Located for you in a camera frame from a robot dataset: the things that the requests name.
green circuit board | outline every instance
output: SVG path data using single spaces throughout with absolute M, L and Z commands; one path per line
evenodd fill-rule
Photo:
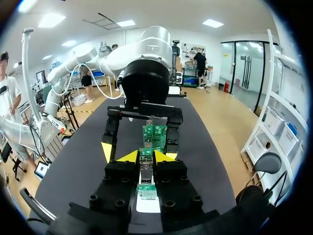
M 159 151 L 161 153 L 164 152 L 164 148 L 157 147 L 157 148 L 139 148 L 140 152 L 140 161 L 146 162 L 146 161 L 152 161 L 152 154 L 153 151 Z
M 153 151 L 164 153 L 167 126 L 152 125 L 152 121 L 147 121 L 147 125 L 142 126 L 143 148 L 139 148 L 140 161 L 152 162 Z M 138 195 L 141 199 L 155 200 L 157 198 L 157 190 L 154 182 L 151 184 L 138 184 Z
M 145 148 L 162 148 L 164 152 L 167 126 L 146 125 L 142 127 Z

man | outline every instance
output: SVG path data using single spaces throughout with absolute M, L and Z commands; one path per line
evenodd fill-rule
M 112 45 L 112 50 L 115 50 L 118 48 L 118 44 L 114 44 Z M 117 83 L 116 83 L 116 80 L 114 80 L 114 86 L 115 86 L 115 91 L 116 92 L 119 92 L 119 88 L 117 87 Z
M 22 99 L 22 93 L 18 87 L 16 79 L 8 77 L 5 73 L 8 61 L 8 52 L 0 54 L 0 116 L 5 117 L 10 121 L 23 124 L 22 116 L 18 110 L 18 106 Z M 12 147 L 12 150 L 17 153 L 17 156 L 21 161 L 28 161 L 34 167 L 37 167 L 24 146 L 11 141 L 8 141 L 8 143 Z
M 191 58 L 191 61 L 194 61 L 194 60 L 197 61 L 198 78 L 199 78 L 199 86 L 197 88 L 200 90 L 203 90 L 203 87 L 201 87 L 200 84 L 205 73 L 206 57 L 202 55 L 200 52 L 198 52 L 194 58 Z

white t-shirt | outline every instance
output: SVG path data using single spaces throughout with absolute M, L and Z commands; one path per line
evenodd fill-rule
M 23 119 L 18 108 L 15 109 L 14 116 L 9 112 L 9 109 L 13 105 L 16 97 L 22 94 L 16 79 L 6 76 L 2 81 L 0 81 L 0 88 L 4 86 L 7 86 L 7 90 L 0 94 L 0 116 L 6 117 L 8 120 L 17 123 L 23 123 Z

black chair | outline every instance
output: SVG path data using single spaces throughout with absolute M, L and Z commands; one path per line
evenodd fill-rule
M 3 150 L 1 151 L 0 150 L 0 155 L 1 155 L 1 158 L 3 160 L 4 163 L 6 163 L 6 161 L 8 160 L 9 157 L 11 157 L 11 153 L 12 152 L 12 148 L 11 146 L 9 145 L 9 143 L 6 143 Z M 12 157 L 11 157 L 11 160 L 14 162 L 14 166 L 13 166 L 13 172 L 15 173 L 15 179 L 17 181 L 20 181 L 19 178 L 17 177 L 17 173 L 18 173 L 18 168 L 21 169 L 22 171 L 24 171 L 24 173 L 27 172 L 27 170 L 23 169 L 20 167 L 20 163 L 21 161 L 19 160 L 19 158 L 17 158 L 17 160 L 15 161 Z
M 255 173 L 253 174 L 249 182 L 246 184 L 246 187 L 253 180 L 258 171 L 264 172 L 261 178 L 259 179 L 260 182 L 265 173 L 272 175 L 276 174 L 280 170 L 281 166 L 282 160 L 280 159 L 279 155 L 272 152 L 267 152 L 263 154 L 254 164 L 252 170 L 255 171 Z

storage bin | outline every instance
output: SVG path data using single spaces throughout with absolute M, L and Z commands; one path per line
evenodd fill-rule
M 80 94 L 74 98 L 74 105 L 81 106 L 86 101 L 86 95 Z
M 278 144 L 286 155 L 290 154 L 295 144 L 299 142 L 297 136 L 293 133 L 289 125 L 289 122 L 285 122 L 283 133 L 278 141 Z
M 300 145 L 297 153 L 295 154 L 294 158 L 291 160 L 291 163 L 290 163 L 292 171 L 294 172 L 294 174 L 299 169 L 303 158 L 304 158 L 304 151 L 303 151 L 302 145 Z
M 265 146 L 263 146 L 257 136 L 253 139 L 251 145 L 249 145 L 248 147 L 251 154 L 253 155 L 250 157 L 253 157 L 255 161 L 257 161 L 264 153 L 268 151 Z
M 283 113 L 277 112 L 275 108 L 268 106 L 264 126 L 273 136 L 279 135 L 282 132 L 285 121 L 285 115 Z

